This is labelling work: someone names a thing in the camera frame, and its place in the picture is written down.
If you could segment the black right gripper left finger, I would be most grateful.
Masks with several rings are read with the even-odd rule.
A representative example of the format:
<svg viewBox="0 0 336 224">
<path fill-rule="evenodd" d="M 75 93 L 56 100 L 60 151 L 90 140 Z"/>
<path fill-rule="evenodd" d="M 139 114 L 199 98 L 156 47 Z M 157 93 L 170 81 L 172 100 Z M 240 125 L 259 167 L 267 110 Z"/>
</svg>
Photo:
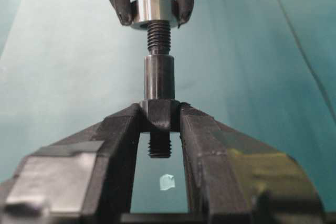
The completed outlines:
<svg viewBox="0 0 336 224">
<path fill-rule="evenodd" d="M 1 183 L 1 223 L 110 223 L 131 208 L 140 107 L 25 156 Z"/>
</svg>

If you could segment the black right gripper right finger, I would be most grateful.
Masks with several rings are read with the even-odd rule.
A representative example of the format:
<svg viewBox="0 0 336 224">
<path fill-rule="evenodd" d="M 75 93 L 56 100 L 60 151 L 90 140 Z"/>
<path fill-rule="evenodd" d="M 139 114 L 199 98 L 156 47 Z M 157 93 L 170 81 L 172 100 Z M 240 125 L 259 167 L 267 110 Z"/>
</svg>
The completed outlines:
<svg viewBox="0 0 336 224">
<path fill-rule="evenodd" d="M 325 223 L 321 199 L 288 154 L 183 103 L 188 207 L 208 223 Z"/>
</svg>

